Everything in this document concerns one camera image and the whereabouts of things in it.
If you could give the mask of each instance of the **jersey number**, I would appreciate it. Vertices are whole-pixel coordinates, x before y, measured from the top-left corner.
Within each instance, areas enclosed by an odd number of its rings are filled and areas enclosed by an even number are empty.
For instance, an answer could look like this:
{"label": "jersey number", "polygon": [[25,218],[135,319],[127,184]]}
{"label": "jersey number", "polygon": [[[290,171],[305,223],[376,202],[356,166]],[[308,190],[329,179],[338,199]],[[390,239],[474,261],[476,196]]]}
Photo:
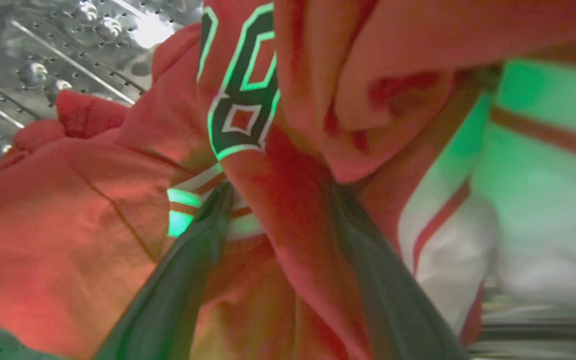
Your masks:
{"label": "jersey number", "polygon": [[[217,18],[212,10],[208,9],[207,12],[204,10],[201,23],[199,76],[217,28]],[[272,57],[263,80],[250,82],[250,76],[261,43],[274,37],[273,4],[260,6],[243,24],[235,53],[230,60],[219,93],[213,99],[208,111],[210,145],[218,160],[244,150],[265,150],[266,135],[281,96],[275,72],[277,55]],[[233,126],[237,112],[251,114],[246,129]]]}

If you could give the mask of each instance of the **red fabric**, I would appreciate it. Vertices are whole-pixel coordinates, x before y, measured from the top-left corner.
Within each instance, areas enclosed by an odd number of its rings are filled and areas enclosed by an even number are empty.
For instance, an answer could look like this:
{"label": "red fabric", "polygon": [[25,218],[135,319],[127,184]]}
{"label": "red fabric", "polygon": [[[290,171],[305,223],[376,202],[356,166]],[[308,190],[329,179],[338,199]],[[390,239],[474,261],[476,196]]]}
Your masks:
{"label": "red fabric", "polygon": [[[199,84],[192,25],[155,52],[153,87],[133,107],[62,93],[59,120],[21,130],[2,160],[0,328],[28,346],[90,356],[162,253],[166,190],[215,164],[208,111],[263,2],[204,5],[219,29]],[[405,204],[473,104],[449,101],[457,69],[575,39],[576,2],[277,0],[274,24],[281,101],[265,153],[221,162],[266,235],[228,244],[192,356],[368,360],[322,188],[361,180],[356,193],[400,249]]]}

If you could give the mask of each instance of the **stainless steel drum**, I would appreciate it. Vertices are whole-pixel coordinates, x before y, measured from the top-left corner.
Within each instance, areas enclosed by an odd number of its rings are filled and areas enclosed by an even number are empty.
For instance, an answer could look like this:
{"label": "stainless steel drum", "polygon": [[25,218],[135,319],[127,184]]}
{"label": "stainless steel drum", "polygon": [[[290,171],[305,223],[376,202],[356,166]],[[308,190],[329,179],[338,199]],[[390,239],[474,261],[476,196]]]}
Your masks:
{"label": "stainless steel drum", "polygon": [[483,327],[473,360],[576,360],[576,309],[525,303],[484,285]]}
{"label": "stainless steel drum", "polygon": [[154,48],[200,16],[201,0],[0,0],[0,156],[62,89],[133,104]]}

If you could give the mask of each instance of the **green light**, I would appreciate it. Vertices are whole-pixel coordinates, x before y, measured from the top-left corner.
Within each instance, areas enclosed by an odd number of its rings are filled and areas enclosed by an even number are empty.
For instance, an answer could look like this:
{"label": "green light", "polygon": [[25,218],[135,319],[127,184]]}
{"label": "green light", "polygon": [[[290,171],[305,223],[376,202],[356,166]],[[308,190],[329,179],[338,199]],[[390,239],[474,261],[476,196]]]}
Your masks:
{"label": "green light", "polygon": [[190,191],[172,188],[167,190],[167,195],[168,200],[172,203],[188,205],[189,207],[201,208],[204,203],[201,196]]}
{"label": "green light", "polygon": [[182,235],[193,222],[194,216],[171,210],[169,215],[168,236],[178,237]]}
{"label": "green light", "polygon": [[576,67],[510,60],[503,70],[496,104],[533,121],[576,132]]}
{"label": "green light", "polygon": [[[282,92],[280,89],[277,89],[277,91],[274,92],[274,98],[272,98],[272,107],[270,108],[270,116],[268,116],[268,122],[265,125],[265,128],[263,128],[263,135],[261,136],[261,148],[259,148],[258,146],[255,145],[250,145],[250,144],[242,144],[242,145],[236,145],[236,146],[231,146],[229,148],[225,148],[224,150],[222,150],[220,153],[217,153],[216,157],[217,160],[219,160],[220,162],[230,156],[233,155],[234,153],[238,153],[240,151],[245,151],[245,150],[256,150],[256,151],[264,151],[264,149],[266,148],[266,143],[263,141],[263,139],[265,139],[266,134],[268,134],[268,130],[270,129],[270,125],[273,123],[273,119],[275,118],[275,113],[277,112],[277,106],[279,105],[279,99],[281,99],[282,96]],[[212,121],[212,118],[210,117],[211,114],[208,114],[208,121]]]}
{"label": "green light", "polygon": [[202,72],[204,71],[204,64],[206,63],[206,57],[208,57],[210,49],[213,46],[215,34],[217,34],[217,27],[219,26],[219,19],[217,19],[217,15],[213,11],[212,7],[210,6],[204,7],[203,14],[205,16],[208,16],[208,18],[210,19],[210,29],[208,30],[206,43],[203,44],[203,48],[201,49],[201,57],[199,57],[199,71],[197,71],[197,82],[199,82],[199,78],[201,78]]}
{"label": "green light", "polygon": [[252,71],[255,68],[255,63],[257,61],[257,57],[259,55],[259,50],[261,48],[261,43],[263,41],[272,40],[275,38],[275,32],[262,32],[261,34],[257,35],[256,40],[254,41],[254,48],[252,50],[252,55],[250,56],[251,61],[248,63],[246,72],[244,73],[244,79],[241,82],[240,91],[251,91],[256,89],[264,89],[268,87],[270,84],[270,79],[272,79],[273,74],[275,73],[275,68],[277,67],[277,53],[275,52],[272,56],[272,60],[270,61],[270,66],[268,67],[268,71],[265,73],[265,77],[263,80],[259,82],[250,82],[250,76],[252,76]]}

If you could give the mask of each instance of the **red stripe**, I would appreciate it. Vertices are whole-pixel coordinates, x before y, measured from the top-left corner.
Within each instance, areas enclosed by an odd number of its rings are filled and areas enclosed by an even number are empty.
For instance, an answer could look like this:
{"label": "red stripe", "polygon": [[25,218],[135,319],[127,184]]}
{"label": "red stripe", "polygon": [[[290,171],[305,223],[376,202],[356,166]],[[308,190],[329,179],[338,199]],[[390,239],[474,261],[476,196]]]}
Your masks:
{"label": "red stripe", "polygon": [[461,184],[459,189],[452,194],[451,198],[444,203],[441,209],[435,214],[430,221],[425,225],[419,237],[417,237],[414,242],[413,248],[413,266],[414,274],[417,274],[417,268],[419,265],[419,256],[421,251],[424,249],[426,244],[432,239],[437,230],[441,228],[448,219],[455,213],[455,211],[461,207],[461,205],[466,201],[468,195],[471,193],[471,187],[468,180]]}
{"label": "red stripe", "polygon": [[170,210],[173,212],[183,213],[195,216],[199,209],[194,206],[186,205],[185,203],[170,202]]}
{"label": "red stripe", "polygon": [[482,330],[482,303],[483,303],[483,283],[479,286],[479,291],[477,296],[475,296],[474,301],[470,305],[470,310],[468,311],[468,316],[466,317],[466,322],[464,322],[461,328],[460,340],[464,346],[470,346],[480,335]]}
{"label": "red stripe", "polygon": [[240,217],[244,217],[244,216],[246,216],[246,215],[248,215],[248,214],[252,214],[252,210],[250,209],[250,207],[242,207],[241,209],[239,209],[239,210],[234,210],[234,211],[232,212],[232,218],[233,218],[233,219],[237,219],[237,218],[240,218]]}
{"label": "red stripe", "polygon": [[214,189],[215,187],[217,187],[217,185],[224,182],[224,180],[226,180],[226,174],[223,172],[220,172],[215,177],[211,178],[206,183],[204,183],[203,185],[194,189],[192,192],[195,194],[199,194],[199,195],[206,194],[209,191],[212,191],[212,189]]}
{"label": "red stripe", "polygon": [[493,107],[490,119],[512,132],[576,153],[576,132],[571,130],[541,123],[499,107]]}

